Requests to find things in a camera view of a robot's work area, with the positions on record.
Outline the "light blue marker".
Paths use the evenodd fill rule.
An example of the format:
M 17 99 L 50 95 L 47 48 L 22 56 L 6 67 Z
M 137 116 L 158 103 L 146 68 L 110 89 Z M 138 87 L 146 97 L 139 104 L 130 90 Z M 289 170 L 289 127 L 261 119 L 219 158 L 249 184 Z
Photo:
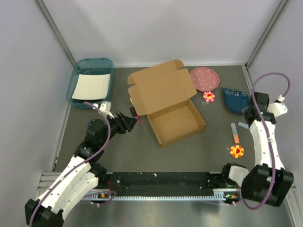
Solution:
M 245 128 L 245 129 L 249 129 L 248 124 L 243 123 L 243 122 L 238 122 L 238 126 L 239 126 L 239 127 L 242 127 L 242 128 Z

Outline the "brown cardboard box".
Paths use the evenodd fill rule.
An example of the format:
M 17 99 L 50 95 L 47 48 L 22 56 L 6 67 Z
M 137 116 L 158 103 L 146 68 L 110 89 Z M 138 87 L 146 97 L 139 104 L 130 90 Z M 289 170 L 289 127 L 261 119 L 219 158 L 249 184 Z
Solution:
M 197 94 L 181 60 L 167 61 L 128 76 L 138 116 L 146 116 L 161 147 L 203 131 L 206 123 L 191 98 Z

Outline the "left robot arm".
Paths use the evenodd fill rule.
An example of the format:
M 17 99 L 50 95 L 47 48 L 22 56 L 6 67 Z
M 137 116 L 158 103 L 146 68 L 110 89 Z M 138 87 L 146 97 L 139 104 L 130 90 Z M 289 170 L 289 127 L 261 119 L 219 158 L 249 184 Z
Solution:
M 25 204 L 26 223 L 30 227 L 61 227 L 73 208 L 92 189 L 107 183 L 106 169 L 97 162 L 109 140 L 116 134 L 130 132 L 137 118 L 118 112 L 116 116 L 102 114 L 92 120 L 84 141 L 77 147 L 66 168 L 38 198 Z

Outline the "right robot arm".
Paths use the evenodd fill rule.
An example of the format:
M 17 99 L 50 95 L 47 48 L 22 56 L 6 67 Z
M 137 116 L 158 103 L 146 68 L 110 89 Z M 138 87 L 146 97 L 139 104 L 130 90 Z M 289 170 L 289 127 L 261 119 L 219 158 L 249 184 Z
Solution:
M 285 170 L 277 150 L 276 118 L 288 112 L 284 97 L 273 103 L 265 93 L 255 92 L 244 109 L 244 118 L 253 138 L 255 166 L 228 163 L 223 167 L 221 182 L 226 187 L 235 184 L 244 199 L 279 207 L 294 182 L 294 175 Z

